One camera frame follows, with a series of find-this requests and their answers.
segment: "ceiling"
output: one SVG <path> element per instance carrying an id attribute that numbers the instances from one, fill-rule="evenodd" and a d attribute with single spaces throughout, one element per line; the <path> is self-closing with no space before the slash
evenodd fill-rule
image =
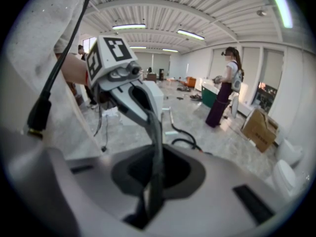
<path id="1" fill-rule="evenodd" d="M 124 36 L 132 46 L 176 49 L 181 53 L 224 42 L 268 41 L 311 48 L 308 28 L 289 1 L 293 29 L 282 26 L 273 0 L 90 0 L 81 34 Z M 260 17 L 256 11 L 267 12 Z M 145 29 L 112 29 L 146 24 Z M 205 40 L 176 33 L 179 29 Z"/>

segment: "corrugated metal ceiling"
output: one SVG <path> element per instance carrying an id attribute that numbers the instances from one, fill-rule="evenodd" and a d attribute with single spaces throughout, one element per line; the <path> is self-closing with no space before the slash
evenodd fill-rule
<path id="1" fill-rule="evenodd" d="M 116 0 L 90 0 L 90 9 L 87 10 L 90 12 L 85 15 L 83 21 L 93 33 L 85 32 L 86 34 L 114 34 L 112 26 L 144 23 L 146 29 L 143 33 L 131 30 L 122 35 L 134 45 L 162 48 L 165 44 L 165 48 L 173 47 L 180 52 L 187 52 L 219 40 L 245 40 L 247 37 L 278 40 L 278 27 L 284 36 L 294 34 L 296 38 L 307 31 L 301 27 L 300 17 L 296 13 L 293 14 L 294 28 L 283 28 L 275 6 L 271 11 L 275 12 L 277 20 L 273 21 L 273 15 L 269 13 L 265 17 L 259 17 L 256 14 L 258 9 L 267 10 L 268 6 L 272 6 L 267 4 L 267 0 L 159 0 L 159 3 L 157 0 L 146 0 L 144 3 L 119 0 L 119 5 L 108 6 L 111 1 Z M 167 1 L 174 3 L 164 6 Z M 192 13 L 190 9 L 195 9 L 197 14 Z M 176 34 L 178 29 L 201 35 L 205 40 L 199 42 L 191 37 Z"/>

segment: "purple skirt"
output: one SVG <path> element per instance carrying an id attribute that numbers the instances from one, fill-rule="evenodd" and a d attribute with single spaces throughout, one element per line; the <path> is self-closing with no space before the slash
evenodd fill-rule
<path id="1" fill-rule="evenodd" d="M 217 125 L 219 125 L 219 122 L 224 113 L 224 110 L 226 109 L 228 105 L 228 98 L 232 92 L 233 90 L 232 90 L 231 83 L 228 83 L 228 82 L 222 83 L 222 86 L 218 92 L 217 98 L 205 121 L 209 126 L 216 127 Z"/>

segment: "smoke detector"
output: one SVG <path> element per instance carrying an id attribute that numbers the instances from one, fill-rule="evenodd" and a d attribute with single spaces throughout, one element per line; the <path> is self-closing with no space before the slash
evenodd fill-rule
<path id="1" fill-rule="evenodd" d="M 257 10 L 257 15 L 260 17 L 264 17 L 267 15 L 267 13 L 264 10 Z"/>

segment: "green box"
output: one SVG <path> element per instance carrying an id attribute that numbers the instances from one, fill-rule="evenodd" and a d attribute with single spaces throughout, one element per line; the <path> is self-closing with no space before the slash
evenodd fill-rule
<path id="1" fill-rule="evenodd" d="M 209 108 L 212 108 L 216 100 L 216 97 L 217 97 L 217 94 L 215 94 L 214 92 L 202 86 L 202 103 L 203 104 L 205 104 Z"/>

